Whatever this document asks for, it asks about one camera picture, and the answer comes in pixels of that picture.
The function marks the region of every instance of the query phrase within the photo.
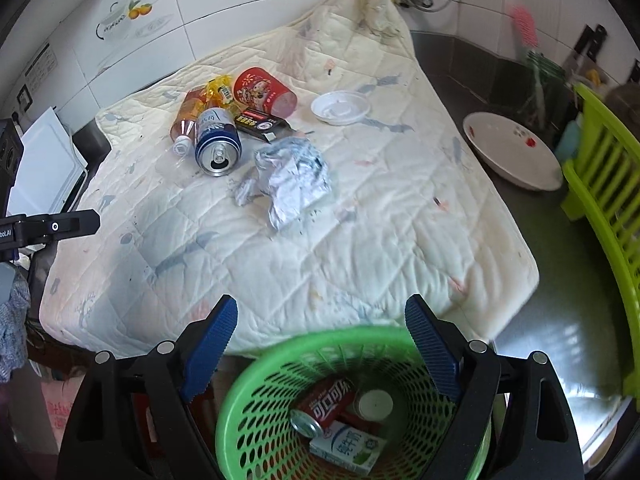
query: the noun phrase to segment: lime green dish rack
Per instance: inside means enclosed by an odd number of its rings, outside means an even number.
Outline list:
[[[562,209],[572,221],[587,217],[613,270],[634,359],[623,393],[640,409],[640,143],[585,85],[575,90],[584,119],[578,154],[562,167],[569,185]]]
[[[357,327],[290,339],[256,360],[233,384],[216,427],[216,456],[226,480],[344,480],[361,478],[308,452],[289,423],[299,394],[332,374],[363,374],[396,387],[405,401],[395,441],[367,478],[411,480],[429,463],[455,414],[437,393],[404,328]],[[467,480],[476,480],[489,448],[490,424]]]

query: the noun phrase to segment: blue gripper pad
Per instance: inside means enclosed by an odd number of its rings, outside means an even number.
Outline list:
[[[404,321],[438,393],[456,404],[462,397],[458,384],[460,365],[436,329],[438,319],[419,296],[410,297],[404,306]]]
[[[191,402],[193,397],[204,392],[211,377],[218,366],[218,362],[225,351],[238,324],[238,306],[236,300],[230,296],[223,296],[214,311],[209,314],[209,326],[200,340],[191,349],[184,364],[184,383],[180,389],[180,396],[185,402]]]

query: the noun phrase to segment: label on wall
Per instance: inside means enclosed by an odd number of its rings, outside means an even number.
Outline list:
[[[42,82],[49,74],[58,66],[58,60],[53,53],[53,49],[47,43],[43,49],[36,55],[28,69],[24,73],[27,81],[27,88],[33,95],[36,93]]]

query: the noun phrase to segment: red paper cup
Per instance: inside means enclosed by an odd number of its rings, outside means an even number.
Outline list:
[[[298,98],[289,88],[259,66],[240,74],[234,85],[234,96],[249,108],[283,119],[289,117],[298,104]]]

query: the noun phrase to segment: white plastic dish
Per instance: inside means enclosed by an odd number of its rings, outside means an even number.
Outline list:
[[[364,119],[371,110],[368,99],[358,92],[337,90],[316,97],[311,103],[313,114],[325,123],[346,126]]]
[[[486,112],[468,115],[465,135],[480,157],[516,186],[554,191],[562,186],[562,169],[554,154],[535,134],[506,117]]]

